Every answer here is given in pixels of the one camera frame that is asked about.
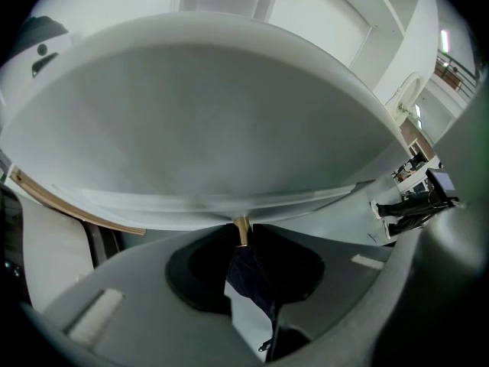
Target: wooden trim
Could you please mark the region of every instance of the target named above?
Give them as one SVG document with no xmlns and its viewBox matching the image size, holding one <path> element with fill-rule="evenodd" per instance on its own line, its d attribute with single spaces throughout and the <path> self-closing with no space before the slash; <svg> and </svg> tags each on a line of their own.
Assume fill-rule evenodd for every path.
<svg viewBox="0 0 489 367">
<path fill-rule="evenodd" d="M 57 209 L 58 211 L 80 219 L 84 222 L 90 222 L 97 226 L 106 227 L 108 229 L 115 229 L 122 232 L 130 232 L 131 234 L 144 235 L 146 233 L 145 229 L 138 229 L 135 227 L 126 227 L 117 223 L 109 222 L 108 220 L 102 219 L 100 217 L 94 216 L 91 213 L 85 212 L 80 208 L 63 201 L 59 197 L 56 197 L 51 192 L 48 192 L 42 186 L 34 182 L 30 177 L 25 175 L 17 167 L 14 167 L 10 174 L 10 178 L 27 193 L 29 193 L 33 198 L 45 204 L 51 208 Z"/>
</svg>

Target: white wall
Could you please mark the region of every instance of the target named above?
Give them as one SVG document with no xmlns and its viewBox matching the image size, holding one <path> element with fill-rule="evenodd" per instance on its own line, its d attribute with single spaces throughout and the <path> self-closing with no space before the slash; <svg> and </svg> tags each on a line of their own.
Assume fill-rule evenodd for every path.
<svg viewBox="0 0 489 367">
<path fill-rule="evenodd" d="M 276 0 L 269 23 L 307 39 L 347 67 L 370 29 L 346 0 Z"/>
<path fill-rule="evenodd" d="M 430 91 L 424 89 L 416 100 L 421 108 L 421 123 L 423 131 L 436 143 L 445 133 L 455 117 Z"/>
<path fill-rule="evenodd" d="M 411 73 L 419 72 L 422 88 L 426 85 L 435 69 L 438 39 L 436 0 L 419 0 L 399 50 L 375 86 L 374 94 L 383 104 Z"/>
<path fill-rule="evenodd" d="M 448 112 L 455 118 L 458 118 L 467 108 L 467 101 L 435 74 L 431 76 L 425 89 L 438 98 L 444 107 L 447 108 Z"/>
<path fill-rule="evenodd" d="M 449 55 L 455 58 L 469 72 L 475 73 L 474 54 L 468 36 L 468 25 L 448 0 L 436 0 L 439 13 L 439 30 L 449 33 Z M 439 49 L 442 39 L 439 38 Z"/>
<path fill-rule="evenodd" d="M 72 34 L 87 37 L 123 21 L 170 10 L 171 0 L 40 0 L 33 16 L 47 15 Z"/>
</svg>

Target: black hole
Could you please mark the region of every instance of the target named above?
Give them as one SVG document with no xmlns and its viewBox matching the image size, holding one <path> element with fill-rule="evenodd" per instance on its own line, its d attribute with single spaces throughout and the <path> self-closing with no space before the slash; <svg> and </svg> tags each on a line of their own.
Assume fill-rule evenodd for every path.
<svg viewBox="0 0 489 367">
<path fill-rule="evenodd" d="M 44 56 L 47 53 L 47 46 L 45 44 L 41 44 L 37 47 L 37 54 L 40 56 Z"/>
</svg>

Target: railing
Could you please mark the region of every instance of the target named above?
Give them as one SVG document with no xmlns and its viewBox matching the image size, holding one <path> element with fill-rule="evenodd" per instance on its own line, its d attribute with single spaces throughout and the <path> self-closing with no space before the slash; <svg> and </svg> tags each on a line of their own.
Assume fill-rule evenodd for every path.
<svg viewBox="0 0 489 367">
<path fill-rule="evenodd" d="M 479 85 L 479 79 L 453 57 L 438 50 L 435 75 L 443 79 L 465 101 L 469 102 Z"/>
</svg>

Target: dark blue fabric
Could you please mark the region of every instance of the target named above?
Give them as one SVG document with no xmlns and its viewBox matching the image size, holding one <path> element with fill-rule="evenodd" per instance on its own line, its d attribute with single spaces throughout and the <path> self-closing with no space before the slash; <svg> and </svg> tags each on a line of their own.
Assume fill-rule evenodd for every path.
<svg viewBox="0 0 489 367">
<path fill-rule="evenodd" d="M 236 249 L 229 265 L 227 281 L 236 292 L 249 297 L 273 321 L 273 295 L 254 259 L 251 247 Z"/>
</svg>

